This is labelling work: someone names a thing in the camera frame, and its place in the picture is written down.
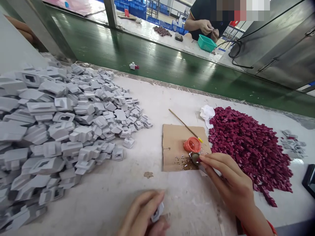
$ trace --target white work table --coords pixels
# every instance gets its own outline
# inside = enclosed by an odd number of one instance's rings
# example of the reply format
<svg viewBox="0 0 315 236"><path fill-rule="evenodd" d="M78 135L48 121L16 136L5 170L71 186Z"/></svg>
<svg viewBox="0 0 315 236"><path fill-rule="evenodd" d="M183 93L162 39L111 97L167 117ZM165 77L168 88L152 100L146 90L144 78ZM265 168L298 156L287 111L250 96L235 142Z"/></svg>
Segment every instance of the white work table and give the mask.
<svg viewBox="0 0 315 236"><path fill-rule="evenodd" d="M309 157L295 160L290 166L293 193L271 192L277 208L270 207L262 193L255 192L255 202L274 227L302 222L315 214L315 200L301 184L306 164L315 162L315 129L308 130L281 113L182 91L179 86L167 88L120 76L115 82L139 99L154 126L133 135L135 145L126 149L123 161L107 160L97 166L63 198L50 203L42 217L3 235L114 235L133 199L147 189L166 190L164 214L171 224L167 235L237 235L235 216L225 208L208 177L202 177L197 170L162 172L162 125L181 124L168 109L189 126L205 127L199 111L206 104L231 106L273 128L278 137L282 136L280 130L289 129L299 141L306 142ZM152 172L153 177L144 177L145 172Z"/></svg>

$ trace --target cardboard piece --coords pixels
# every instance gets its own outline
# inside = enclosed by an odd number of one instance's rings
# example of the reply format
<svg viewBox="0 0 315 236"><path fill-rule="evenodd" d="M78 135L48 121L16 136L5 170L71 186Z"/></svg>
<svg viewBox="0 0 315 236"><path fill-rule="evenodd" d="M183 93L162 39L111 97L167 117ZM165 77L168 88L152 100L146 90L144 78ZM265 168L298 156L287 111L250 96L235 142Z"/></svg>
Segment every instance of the cardboard piece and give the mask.
<svg viewBox="0 0 315 236"><path fill-rule="evenodd" d="M212 153L204 127L189 127L204 142L201 153ZM184 142L194 135L185 127L163 125L163 171L198 170L184 149Z"/></svg>

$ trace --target maroon plastic piece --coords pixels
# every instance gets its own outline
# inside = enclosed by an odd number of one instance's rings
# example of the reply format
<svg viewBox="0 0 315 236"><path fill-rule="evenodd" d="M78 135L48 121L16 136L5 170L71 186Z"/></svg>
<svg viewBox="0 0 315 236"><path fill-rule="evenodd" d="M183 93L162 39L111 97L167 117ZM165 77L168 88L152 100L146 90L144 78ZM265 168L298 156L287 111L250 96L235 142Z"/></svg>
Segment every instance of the maroon plastic piece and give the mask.
<svg viewBox="0 0 315 236"><path fill-rule="evenodd" d="M230 155L253 181L253 189L265 196L269 205L277 207L269 192L274 189L292 192L289 169L290 158L282 153L278 137L272 128L230 107L215 108L216 115L210 120L208 138L212 152Z"/></svg>

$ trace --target white cloth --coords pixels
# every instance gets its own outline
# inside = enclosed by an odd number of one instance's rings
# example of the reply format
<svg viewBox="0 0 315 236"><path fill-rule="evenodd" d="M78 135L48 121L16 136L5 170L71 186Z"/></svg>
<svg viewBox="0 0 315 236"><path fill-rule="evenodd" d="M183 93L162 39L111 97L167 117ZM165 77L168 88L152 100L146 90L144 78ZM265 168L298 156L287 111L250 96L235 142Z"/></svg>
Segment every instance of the white cloth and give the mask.
<svg viewBox="0 0 315 236"><path fill-rule="evenodd" d="M213 125L209 124L209 121L212 117L214 117L216 112L214 111L213 107L209 105L205 105L200 110L200 117L204 119L204 122L206 123L206 127L208 129L212 129Z"/></svg>

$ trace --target person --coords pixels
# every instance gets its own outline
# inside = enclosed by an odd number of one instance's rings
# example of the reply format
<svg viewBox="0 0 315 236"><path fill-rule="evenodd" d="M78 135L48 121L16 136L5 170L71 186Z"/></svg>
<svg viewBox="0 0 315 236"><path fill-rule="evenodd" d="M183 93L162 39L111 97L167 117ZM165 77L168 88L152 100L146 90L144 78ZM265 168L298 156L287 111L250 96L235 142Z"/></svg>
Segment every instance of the person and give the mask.
<svg viewBox="0 0 315 236"><path fill-rule="evenodd" d="M232 157L212 153L200 156L200 159L225 204L242 222L246 234L275 236L274 228L255 205L252 180L242 172ZM219 170L224 179L214 169ZM117 236L164 236L170 227L165 217L161 216L154 224L150 220L164 195L164 191L156 190L139 195L133 201Z"/></svg>
<svg viewBox="0 0 315 236"><path fill-rule="evenodd" d="M185 36L198 40L202 34L216 43L231 22L227 21L229 11L221 11L221 16L217 12L216 0L196 0L184 25L185 30L189 31Z"/></svg>

